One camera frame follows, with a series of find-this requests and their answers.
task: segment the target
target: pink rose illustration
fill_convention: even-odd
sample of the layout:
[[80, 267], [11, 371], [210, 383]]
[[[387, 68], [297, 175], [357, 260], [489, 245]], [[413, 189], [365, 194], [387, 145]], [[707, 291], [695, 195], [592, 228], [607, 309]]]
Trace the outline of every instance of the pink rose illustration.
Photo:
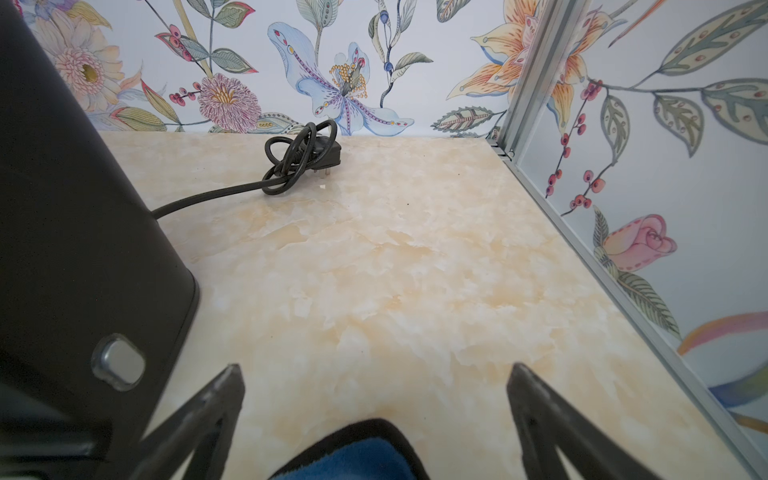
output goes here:
[[666, 234], [664, 218], [648, 215], [608, 235], [603, 248], [619, 270], [634, 272], [677, 250], [677, 244]]

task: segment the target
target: pink chrysanthemum illustration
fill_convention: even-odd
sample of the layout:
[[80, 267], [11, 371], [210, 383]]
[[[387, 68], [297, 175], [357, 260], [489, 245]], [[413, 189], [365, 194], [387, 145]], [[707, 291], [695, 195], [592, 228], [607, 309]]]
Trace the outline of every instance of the pink chrysanthemum illustration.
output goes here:
[[261, 115], [259, 101], [236, 78], [220, 73], [204, 78], [200, 86], [200, 113], [224, 130], [244, 134], [253, 130]]

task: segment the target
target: painted flower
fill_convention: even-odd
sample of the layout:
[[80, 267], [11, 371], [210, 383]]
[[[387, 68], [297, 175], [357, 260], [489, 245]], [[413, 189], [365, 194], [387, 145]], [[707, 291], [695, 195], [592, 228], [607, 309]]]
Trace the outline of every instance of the painted flower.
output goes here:
[[[508, 94], [511, 100], [538, 29], [540, 3], [540, 0], [504, 1], [506, 23], [485, 35], [472, 38], [478, 42], [491, 62], [460, 81], [448, 98], [459, 95], [484, 97]], [[587, 76], [587, 65], [580, 54], [590, 48], [605, 32], [625, 22], [615, 21], [607, 13], [593, 10], [587, 13], [586, 19], [580, 25], [574, 36], [577, 41], [568, 53], [565, 70], [560, 75], [547, 104], [554, 113], [561, 133], [565, 132], [571, 115], [571, 102], [574, 97], [572, 85], [584, 81]]]
[[256, 127], [261, 116], [256, 95], [240, 80], [220, 73], [203, 79], [198, 101], [200, 113], [224, 130], [247, 133]]
[[118, 60], [120, 49], [107, 45], [101, 30], [59, 10], [51, 13], [51, 20], [38, 17], [35, 27], [35, 37], [84, 110], [117, 104], [123, 62]]
[[320, 73], [315, 48], [301, 31], [278, 22], [269, 26], [267, 35], [283, 58], [288, 83], [311, 97], [315, 116], [334, 119], [343, 135], [365, 127], [376, 135], [391, 137], [413, 125], [412, 118], [400, 118], [394, 110], [362, 104], [360, 98], [368, 96], [370, 66], [368, 56], [356, 43], [349, 44], [348, 56], [336, 56], [330, 69], [331, 82]]
[[664, 218], [648, 215], [608, 235], [603, 248], [619, 270], [633, 272], [677, 250], [677, 244], [666, 233]]
[[66, 12], [78, 0], [22, 0], [22, 3], [35, 9], [34, 15], [27, 16], [27, 21], [32, 23], [35, 17], [50, 20], [54, 10]]

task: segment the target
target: floral wallpaper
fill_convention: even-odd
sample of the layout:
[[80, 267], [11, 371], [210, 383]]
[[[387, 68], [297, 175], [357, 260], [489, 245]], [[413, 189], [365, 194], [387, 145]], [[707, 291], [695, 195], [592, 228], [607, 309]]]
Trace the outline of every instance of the floral wallpaper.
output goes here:
[[[481, 41], [507, 60], [459, 91], [519, 75], [535, 2], [506, 5]], [[766, 22], [768, 0], [606, 1], [518, 167], [768, 458]]]
[[[466, 105], [514, 87], [537, 8], [507, 11], [501, 0], [6, 1], [97, 129], [282, 134], [333, 118], [341, 134], [380, 136], [497, 135], [505, 96]], [[508, 23], [496, 30], [509, 38], [469, 41], [501, 10]], [[492, 63], [453, 87], [461, 70], [482, 64], [481, 52]]]
[[[101, 130], [495, 137], [545, 0], [4, 1]], [[766, 21], [593, 2], [518, 165], [768, 457]]]

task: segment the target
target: orange lily illustration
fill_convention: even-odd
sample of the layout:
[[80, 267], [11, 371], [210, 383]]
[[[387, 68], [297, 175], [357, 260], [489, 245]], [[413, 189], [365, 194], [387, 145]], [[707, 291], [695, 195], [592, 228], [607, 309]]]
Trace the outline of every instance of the orange lily illustration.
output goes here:
[[[448, 98], [459, 95], [484, 97], [508, 94], [508, 98], [511, 99], [528, 59], [531, 43], [538, 28], [538, 7], [543, 5], [543, 2], [544, 0], [505, 0], [505, 23], [485, 35], [472, 38], [478, 42], [491, 62], [460, 81]], [[565, 132], [571, 116], [571, 103], [574, 97], [572, 85], [581, 83], [587, 77], [587, 65], [580, 54], [590, 48], [607, 31], [625, 22], [626, 20], [614, 20], [608, 13], [598, 8], [588, 12], [579, 25], [564, 71], [547, 104], [555, 115], [561, 133]]]

